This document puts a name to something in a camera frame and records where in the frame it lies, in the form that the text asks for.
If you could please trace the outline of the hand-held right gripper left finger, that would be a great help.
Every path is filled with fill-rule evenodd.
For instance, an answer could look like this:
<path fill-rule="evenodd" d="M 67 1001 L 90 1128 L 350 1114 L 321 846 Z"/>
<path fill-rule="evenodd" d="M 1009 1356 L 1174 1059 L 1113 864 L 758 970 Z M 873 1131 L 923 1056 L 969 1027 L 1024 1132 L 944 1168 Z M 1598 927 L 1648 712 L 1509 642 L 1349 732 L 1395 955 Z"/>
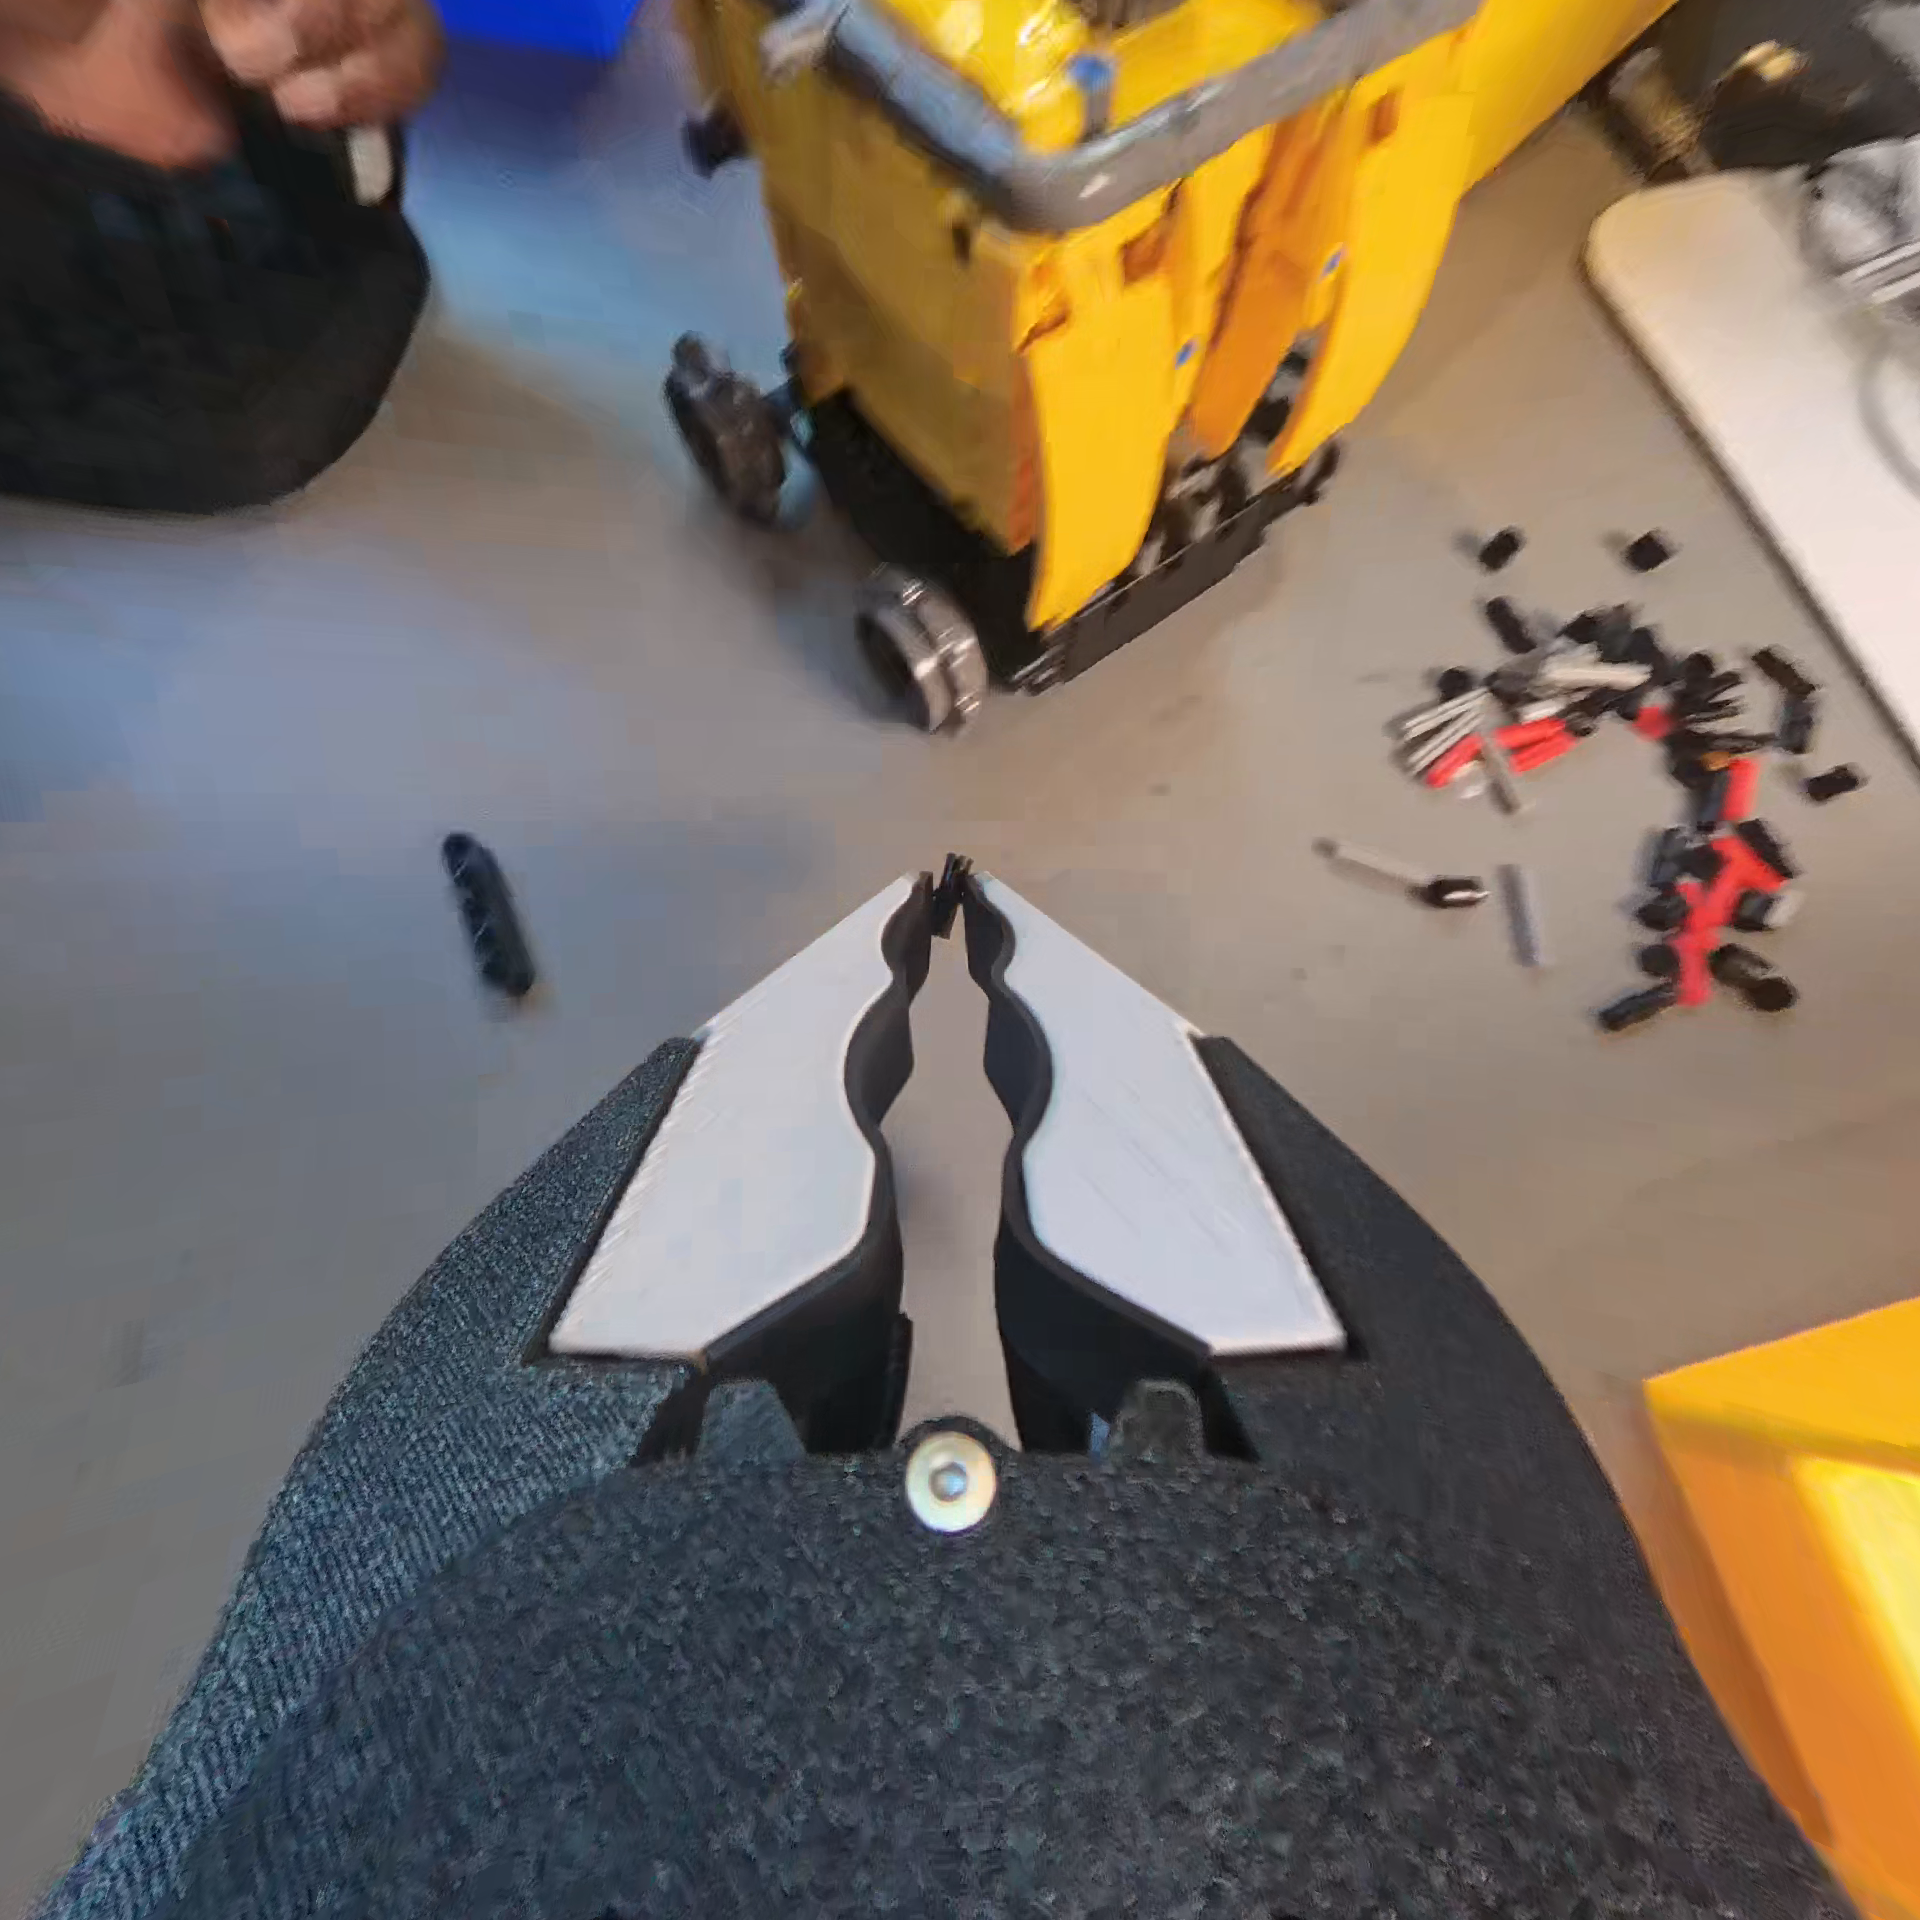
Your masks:
<path fill-rule="evenodd" d="M 937 887 L 899 877 L 731 997 L 600 1215 L 543 1356 L 762 1383 L 814 1454 L 894 1448 L 912 1331 L 882 1137 Z"/>

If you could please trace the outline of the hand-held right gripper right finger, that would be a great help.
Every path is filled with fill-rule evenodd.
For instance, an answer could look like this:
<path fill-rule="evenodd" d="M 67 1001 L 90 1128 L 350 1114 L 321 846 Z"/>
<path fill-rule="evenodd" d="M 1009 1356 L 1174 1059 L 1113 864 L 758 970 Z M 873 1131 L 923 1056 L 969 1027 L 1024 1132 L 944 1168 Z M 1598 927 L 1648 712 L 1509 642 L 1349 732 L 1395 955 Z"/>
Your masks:
<path fill-rule="evenodd" d="M 1347 1327 L 1208 1039 L 1002 878 L 974 870 L 960 899 L 1010 1127 L 993 1300 L 1021 1449 L 1094 1454 L 1139 1385 L 1169 1383 L 1215 1452 L 1246 1454 L 1230 1376 L 1345 1359 Z"/>

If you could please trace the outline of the black short beam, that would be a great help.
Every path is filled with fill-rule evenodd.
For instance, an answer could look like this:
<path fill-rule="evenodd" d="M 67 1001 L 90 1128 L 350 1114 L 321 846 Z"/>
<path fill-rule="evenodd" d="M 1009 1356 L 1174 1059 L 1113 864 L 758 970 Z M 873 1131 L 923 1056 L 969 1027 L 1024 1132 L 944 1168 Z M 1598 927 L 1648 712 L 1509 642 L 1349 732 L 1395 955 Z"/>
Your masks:
<path fill-rule="evenodd" d="M 439 858 L 477 981 L 502 1001 L 526 1001 L 537 966 L 497 857 L 474 835 L 450 833 Z"/>

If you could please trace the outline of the blue plastic crate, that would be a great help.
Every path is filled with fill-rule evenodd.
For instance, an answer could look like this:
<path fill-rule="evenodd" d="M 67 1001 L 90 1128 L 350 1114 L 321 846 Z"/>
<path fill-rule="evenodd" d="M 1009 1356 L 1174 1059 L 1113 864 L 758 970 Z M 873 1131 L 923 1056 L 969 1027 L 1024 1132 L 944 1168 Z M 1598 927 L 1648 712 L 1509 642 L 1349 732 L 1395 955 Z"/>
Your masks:
<path fill-rule="evenodd" d="M 455 41 L 610 62 L 646 2 L 436 2 L 436 9 Z"/>

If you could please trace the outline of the yellow black toy brick vehicle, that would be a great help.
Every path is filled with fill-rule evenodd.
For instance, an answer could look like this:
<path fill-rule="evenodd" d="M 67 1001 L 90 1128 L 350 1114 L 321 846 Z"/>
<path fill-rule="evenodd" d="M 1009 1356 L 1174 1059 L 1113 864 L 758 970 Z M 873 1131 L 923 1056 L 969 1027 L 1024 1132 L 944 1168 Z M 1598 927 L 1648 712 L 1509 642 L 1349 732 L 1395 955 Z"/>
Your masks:
<path fill-rule="evenodd" d="M 1158 626 L 1321 499 L 1469 182 L 1478 5 L 688 5 L 751 159 L 786 452 L 990 689 Z"/>

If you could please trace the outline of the grey desk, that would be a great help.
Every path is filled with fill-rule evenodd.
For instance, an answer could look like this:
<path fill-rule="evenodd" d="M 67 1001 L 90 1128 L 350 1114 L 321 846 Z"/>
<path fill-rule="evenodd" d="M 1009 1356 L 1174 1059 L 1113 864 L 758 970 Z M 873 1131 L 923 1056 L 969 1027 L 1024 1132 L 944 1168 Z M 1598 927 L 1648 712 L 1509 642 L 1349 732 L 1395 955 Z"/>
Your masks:
<path fill-rule="evenodd" d="M 1915 767 L 1597 306 L 1633 176 L 1585 108 L 1464 203 L 1327 499 L 1157 636 L 960 736 L 896 723 L 835 520 L 755 537 L 665 423 L 757 376 L 778 277 L 688 173 L 669 21 L 455 45 L 406 203 L 436 298 L 346 461 L 257 516 L 4 503 L 4 1915 L 137 1773 L 308 1432 L 446 1244 L 886 880 L 969 853 L 1241 1045 L 1457 1250 L 1713 1661 L 1640 1381 L 1915 1296 Z M 1638 600 L 1790 651 L 1816 764 L 1798 1006 L 1608 1039 L 1670 792 L 1613 735 L 1516 820 L 1387 756 L 1475 607 Z M 444 835 L 537 986 L 475 976 Z M 1423 908 L 1323 837 L 1489 880 Z"/>

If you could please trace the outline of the grey axle with black connector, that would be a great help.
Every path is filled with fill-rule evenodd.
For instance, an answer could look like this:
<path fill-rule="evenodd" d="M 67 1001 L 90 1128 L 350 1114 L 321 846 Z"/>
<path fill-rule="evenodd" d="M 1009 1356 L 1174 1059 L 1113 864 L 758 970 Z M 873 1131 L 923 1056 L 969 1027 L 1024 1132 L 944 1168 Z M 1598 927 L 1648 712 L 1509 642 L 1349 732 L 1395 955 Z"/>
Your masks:
<path fill-rule="evenodd" d="M 1323 837 L 1313 844 L 1313 853 L 1329 868 L 1363 877 L 1429 910 L 1473 910 L 1487 906 L 1493 897 L 1493 887 L 1481 877 L 1429 872 L 1417 864 L 1358 846 L 1349 838 Z"/>

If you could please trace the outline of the pile of red black pins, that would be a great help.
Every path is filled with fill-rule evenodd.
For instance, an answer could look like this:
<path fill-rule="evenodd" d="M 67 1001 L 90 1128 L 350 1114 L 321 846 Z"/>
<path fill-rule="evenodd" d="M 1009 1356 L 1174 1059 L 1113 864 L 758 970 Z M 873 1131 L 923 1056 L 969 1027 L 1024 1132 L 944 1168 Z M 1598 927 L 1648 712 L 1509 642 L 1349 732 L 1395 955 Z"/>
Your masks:
<path fill-rule="evenodd" d="M 1798 990 L 1760 943 L 1800 901 L 1804 868 L 1765 815 L 1771 775 L 1809 803 L 1864 788 L 1852 762 L 1816 765 L 1822 683 L 1778 646 L 1687 649 L 1635 602 L 1542 615 L 1510 594 L 1475 607 L 1497 658 L 1451 665 L 1398 722 L 1395 760 L 1430 795 L 1487 796 L 1516 820 L 1528 782 L 1619 735 L 1670 792 L 1626 902 L 1635 983 L 1592 1013 L 1608 1039 L 1725 995 L 1778 1021 Z"/>

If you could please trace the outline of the white book stand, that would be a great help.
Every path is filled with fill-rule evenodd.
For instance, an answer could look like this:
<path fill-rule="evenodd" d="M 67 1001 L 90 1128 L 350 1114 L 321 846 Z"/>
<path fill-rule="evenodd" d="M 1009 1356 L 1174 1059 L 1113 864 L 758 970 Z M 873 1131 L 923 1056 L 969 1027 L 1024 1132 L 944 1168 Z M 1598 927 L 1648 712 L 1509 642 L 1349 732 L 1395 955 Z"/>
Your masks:
<path fill-rule="evenodd" d="M 1917 730 L 1915 331 L 1820 262 L 1792 173 L 1644 189 L 1583 245 L 1597 302 L 1885 717 Z"/>

